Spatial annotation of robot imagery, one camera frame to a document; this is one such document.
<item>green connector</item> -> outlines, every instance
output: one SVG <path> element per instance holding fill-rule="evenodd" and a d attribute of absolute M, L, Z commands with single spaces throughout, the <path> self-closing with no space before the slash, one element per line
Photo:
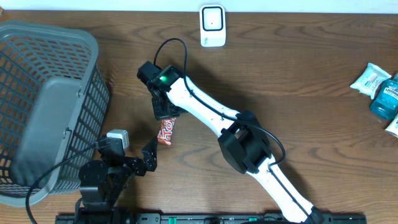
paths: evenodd
<path fill-rule="evenodd" d="M 169 224 L 177 224 L 177 218 L 170 217 Z"/>

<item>wooden tabletop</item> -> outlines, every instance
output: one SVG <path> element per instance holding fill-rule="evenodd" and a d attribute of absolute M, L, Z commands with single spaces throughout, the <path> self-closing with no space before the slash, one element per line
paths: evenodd
<path fill-rule="evenodd" d="M 315 206 L 364 213 L 368 223 L 398 222 L 398 139 L 371 100 L 349 86 L 375 63 L 398 71 L 398 16 L 227 13 L 224 47 L 200 45 L 193 12 L 4 11 L 20 20 L 90 32 L 98 64 L 112 91 L 103 132 L 129 131 L 128 155 L 140 156 L 154 137 L 150 93 L 136 78 L 159 45 L 179 37 L 188 45 L 188 75 L 210 96 L 251 110 L 284 144 L 282 170 Z M 171 43 L 158 63 L 182 67 L 183 48 Z M 280 150 L 273 144 L 273 153 Z M 278 210 L 249 175 L 221 155 L 216 136 L 190 114 L 177 119 L 172 145 L 158 147 L 158 167 L 129 182 L 118 205 L 164 213 L 264 213 Z M 79 191 L 48 196 L 32 207 L 39 223 L 73 213 Z M 24 208 L 0 205 L 0 223 L 27 223 Z"/>

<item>plastic basket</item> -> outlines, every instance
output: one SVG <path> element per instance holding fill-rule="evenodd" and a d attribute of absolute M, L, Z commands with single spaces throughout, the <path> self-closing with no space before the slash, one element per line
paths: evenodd
<path fill-rule="evenodd" d="M 46 170 L 94 143 L 109 91 L 96 66 L 98 44 L 81 30 L 0 24 L 0 203 L 23 207 Z M 79 188 L 93 150 L 53 171 L 30 197 Z"/>

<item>red snack package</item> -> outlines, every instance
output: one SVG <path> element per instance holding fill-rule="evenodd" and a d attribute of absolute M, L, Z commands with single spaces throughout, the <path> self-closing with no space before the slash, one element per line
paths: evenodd
<path fill-rule="evenodd" d="M 171 119 L 163 119 L 162 124 L 160 125 L 159 134 L 157 134 L 157 140 L 159 143 L 165 145 L 172 144 L 172 134 L 174 128 L 175 118 Z"/>

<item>mouthwash bottle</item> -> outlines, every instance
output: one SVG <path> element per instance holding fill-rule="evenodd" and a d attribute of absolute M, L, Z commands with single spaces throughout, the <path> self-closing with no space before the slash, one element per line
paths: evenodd
<path fill-rule="evenodd" d="M 392 80 L 386 80 L 379 95 L 371 104 L 371 111 L 384 119 L 392 119 L 398 109 L 398 73 Z"/>

